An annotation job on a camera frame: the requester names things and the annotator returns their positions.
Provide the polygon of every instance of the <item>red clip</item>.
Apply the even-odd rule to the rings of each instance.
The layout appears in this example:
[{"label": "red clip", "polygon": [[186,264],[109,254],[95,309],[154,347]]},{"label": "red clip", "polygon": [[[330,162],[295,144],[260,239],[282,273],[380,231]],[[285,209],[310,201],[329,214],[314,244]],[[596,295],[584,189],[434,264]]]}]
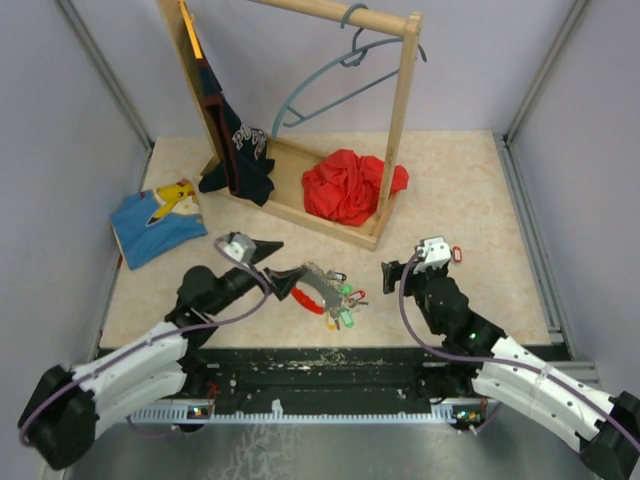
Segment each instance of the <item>red clip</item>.
[{"label": "red clip", "polygon": [[293,289],[291,290],[291,295],[296,299],[296,302],[298,302],[310,312],[313,312],[317,315],[322,315],[324,313],[324,307],[314,302],[311,297],[307,296],[299,288],[293,287]]},{"label": "red clip", "polygon": [[456,263],[462,261],[462,249],[458,246],[453,247],[453,261]]},{"label": "red clip", "polygon": [[364,297],[365,297],[365,293],[363,290],[356,290],[355,292],[350,294],[347,298],[349,300],[355,300],[356,302],[359,302],[360,300],[363,300]]}]

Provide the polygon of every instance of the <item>wooden base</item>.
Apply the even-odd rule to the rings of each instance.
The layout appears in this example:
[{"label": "wooden base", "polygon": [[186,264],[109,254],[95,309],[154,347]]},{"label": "wooden base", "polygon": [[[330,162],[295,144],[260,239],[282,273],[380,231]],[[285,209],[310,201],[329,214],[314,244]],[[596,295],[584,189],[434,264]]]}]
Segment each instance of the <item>wooden base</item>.
[{"label": "wooden base", "polygon": [[[227,189],[220,190],[218,193],[330,237],[367,250],[376,249],[395,205],[396,195],[391,195],[382,211],[376,212],[360,227],[341,225],[310,215],[304,209],[302,174],[327,158],[329,153],[306,148],[281,138],[276,140],[269,138],[267,145],[269,158],[274,158],[276,161],[273,171],[269,174],[275,190],[271,192],[269,201],[264,206],[258,207],[253,202],[233,197]],[[214,157],[202,174],[210,172],[217,164],[218,159]]]}]

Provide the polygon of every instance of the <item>green tag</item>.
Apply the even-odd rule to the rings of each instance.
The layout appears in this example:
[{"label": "green tag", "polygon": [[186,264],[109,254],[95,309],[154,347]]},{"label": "green tag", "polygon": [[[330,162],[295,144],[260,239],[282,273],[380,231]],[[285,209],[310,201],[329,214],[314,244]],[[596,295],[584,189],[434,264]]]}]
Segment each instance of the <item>green tag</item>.
[{"label": "green tag", "polygon": [[342,323],[344,323],[345,327],[347,328],[353,327],[353,324],[354,324],[353,317],[349,313],[348,309],[343,308],[342,310],[340,310],[340,318],[342,319]]}]

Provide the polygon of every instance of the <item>wooden rack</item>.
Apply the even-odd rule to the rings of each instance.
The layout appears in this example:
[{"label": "wooden rack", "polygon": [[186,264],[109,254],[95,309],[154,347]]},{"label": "wooden rack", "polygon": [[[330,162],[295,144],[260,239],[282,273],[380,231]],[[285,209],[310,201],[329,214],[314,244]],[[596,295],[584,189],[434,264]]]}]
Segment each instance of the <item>wooden rack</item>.
[{"label": "wooden rack", "polygon": [[[192,40],[197,38],[195,37],[196,33],[193,28],[193,19],[188,16],[183,0],[157,1],[166,21],[169,36],[180,59],[187,83],[189,84],[189,89],[196,105],[198,105],[198,110],[206,126],[205,130],[209,142],[213,151],[217,154],[217,156],[214,154],[214,157],[202,171],[202,174],[205,174],[219,163],[218,157],[221,156],[222,149],[216,129],[209,119],[209,115],[201,101],[200,80],[196,68],[198,52],[197,50],[194,51],[192,47]],[[333,20],[334,22],[341,22],[349,9],[348,5],[329,0],[252,1],[314,17]],[[269,201],[263,207],[257,207],[247,200],[237,198],[236,200],[255,208],[261,208],[267,213],[298,225],[373,251],[378,245],[382,231],[396,202],[396,195],[389,195],[389,192],[391,191],[391,182],[396,166],[400,137],[402,135],[404,117],[409,100],[411,80],[413,78],[418,44],[420,42],[422,14],[412,13],[408,18],[403,18],[373,10],[357,9],[349,15],[346,23],[368,30],[394,35],[403,40],[398,80],[391,114],[391,124],[389,127],[389,138],[384,159],[384,174],[380,188],[380,196],[378,198],[378,208],[375,215],[360,227],[350,227],[306,213],[303,204],[302,174],[324,160],[330,152],[307,148],[281,138],[276,140],[269,138],[267,143],[268,156],[269,158],[274,158],[276,161],[275,168],[270,174],[275,189],[271,193]],[[220,193],[231,197],[227,190],[221,191]]]}]

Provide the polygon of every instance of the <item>crumpled red fabric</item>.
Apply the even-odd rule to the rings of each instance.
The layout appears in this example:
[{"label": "crumpled red fabric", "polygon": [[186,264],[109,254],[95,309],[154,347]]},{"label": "crumpled red fabric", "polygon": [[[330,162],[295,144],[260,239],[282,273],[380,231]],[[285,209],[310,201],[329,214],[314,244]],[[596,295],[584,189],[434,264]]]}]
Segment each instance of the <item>crumpled red fabric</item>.
[{"label": "crumpled red fabric", "polygon": [[[337,150],[302,175],[307,213],[359,227],[378,206],[384,162],[353,150]],[[397,166],[391,193],[407,188],[409,173]]]}]

